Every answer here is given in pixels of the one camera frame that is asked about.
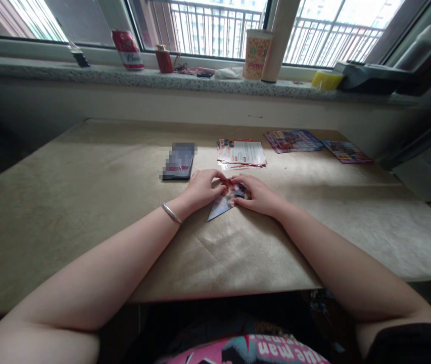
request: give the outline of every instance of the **window sill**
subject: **window sill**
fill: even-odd
[[[415,106],[419,101],[419,98],[398,94],[377,96],[344,93],[341,91],[324,91],[312,87],[310,83],[294,84],[292,81],[285,80],[280,80],[276,84],[267,84],[244,80],[217,80],[213,77],[204,79],[175,73],[161,74],[159,70],[152,69],[133,72],[122,67],[101,65],[80,68],[77,64],[67,62],[2,57],[0,57],[0,77],[401,107]]]

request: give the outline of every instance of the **window pane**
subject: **window pane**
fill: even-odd
[[[267,0],[130,0],[145,49],[245,58],[246,29],[262,29]]]
[[[284,62],[319,67],[364,62],[404,1],[302,0]]]
[[[0,0],[0,36],[114,46],[92,0]]]

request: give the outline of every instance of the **smartphone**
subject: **smartphone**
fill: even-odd
[[[190,179],[194,162],[195,143],[173,143],[165,167],[163,180]]]

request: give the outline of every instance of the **table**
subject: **table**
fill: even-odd
[[[328,151],[276,154],[267,128],[88,120],[0,175],[0,313],[161,203],[186,182],[161,181],[172,142],[196,142],[194,169],[217,168],[218,138],[263,141],[247,170],[409,281],[431,280],[431,208],[378,165]],[[312,130],[320,139],[345,140]],[[314,271],[272,218],[234,208],[193,214],[131,302],[310,289]]]

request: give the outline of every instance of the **budweiser can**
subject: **budweiser can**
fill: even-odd
[[[113,30],[113,41],[124,67],[133,71],[143,70],[145,68],[131,32]]]

